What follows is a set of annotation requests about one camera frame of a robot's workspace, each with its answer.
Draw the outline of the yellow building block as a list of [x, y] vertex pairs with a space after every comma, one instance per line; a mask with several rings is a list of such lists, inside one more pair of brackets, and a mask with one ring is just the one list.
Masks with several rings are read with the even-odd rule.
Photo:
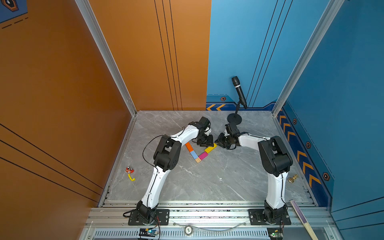
[[206, 152], [207, 154], [209, 154], [209, 153], [210, 153], [212, 150], [214, 150], [216, 147], [217, 147], [217, 144], [214, 143], [214, 145], [213, 145], [212, 147], [207, 147], [207, 148], [205, 149], [205, 152]]

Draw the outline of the pink building block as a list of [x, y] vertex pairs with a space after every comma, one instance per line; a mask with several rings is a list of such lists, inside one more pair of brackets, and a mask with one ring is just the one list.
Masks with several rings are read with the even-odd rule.
[[206, 158], [209, 154], [207, 152], [203, 152], [202, 154], [199, 155], [200, 160], [203, 160]]

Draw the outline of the orange building block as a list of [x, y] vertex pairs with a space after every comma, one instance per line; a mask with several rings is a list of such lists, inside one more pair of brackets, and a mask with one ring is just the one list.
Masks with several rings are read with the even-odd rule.
[[194, 151], [194, 149], [193, 149], [193, 147], [191, 146], [190, 143], [186, 143], [185, 146], [187, 147], [189, 152], [193, 152]]

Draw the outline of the blue building block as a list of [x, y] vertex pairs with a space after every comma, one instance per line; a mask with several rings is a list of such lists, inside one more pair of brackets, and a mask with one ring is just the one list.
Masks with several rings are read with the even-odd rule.
[[192, 157], [196, 160], [199, 158], [199, 156], [196, 154], [195, 151], [191, 151], [190, 154], [192, 155]]

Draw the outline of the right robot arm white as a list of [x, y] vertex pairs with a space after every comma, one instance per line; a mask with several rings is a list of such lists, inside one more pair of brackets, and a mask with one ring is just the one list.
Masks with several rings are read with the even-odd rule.
[[216, 140], [216, 144], [230, 150], [231, 146], [247, 147], [258, 150], [264, 170], [268, 173], [268, 193], [264, 209], [250, 209], [252, 225], [291, 225], [288, 205], [285, 201], [285, 189], [288, 172], [293, 159], [279, 136], [258, 137], [240, 132], [235, 124], [226, 124], [225, 131]]

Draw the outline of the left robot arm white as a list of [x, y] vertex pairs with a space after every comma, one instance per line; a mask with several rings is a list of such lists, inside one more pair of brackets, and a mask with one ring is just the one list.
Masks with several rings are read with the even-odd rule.
[[154, 170], [146, 193], [134, 210], [123, 213], [124, 218], [136, 215], [145, 225], [158, 222], [156, 210], [160, 193], [169, 173], [178, 164], [182, 147], [192, 140], [196, 140], [201, 147], [214, 145], [209, 119], [202, 117], [197, 122], [190, 122], [174, 135], [160, 135], [160, 141], [153, 156], [154, 163], [150, 164]]

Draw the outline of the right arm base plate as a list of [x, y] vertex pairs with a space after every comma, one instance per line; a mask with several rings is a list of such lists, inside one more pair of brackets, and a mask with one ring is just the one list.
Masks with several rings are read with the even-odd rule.
[[249, 209], [249, 220], [252, 226], [256, 225], [284, 225], [292, 224], [288, 211], [284, 208], [277, 210], [270, 209]]

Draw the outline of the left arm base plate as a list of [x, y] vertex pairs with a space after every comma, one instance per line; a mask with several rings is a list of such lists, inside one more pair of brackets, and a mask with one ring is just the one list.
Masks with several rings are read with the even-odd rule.
[[154, 226], [160, 223], [161, 226], [167, 226], [170, 220], [169, 209], [156, 209], [149, 214], [141, 213], [139, 210], [133, 210], [128, 220], [129, 226]]

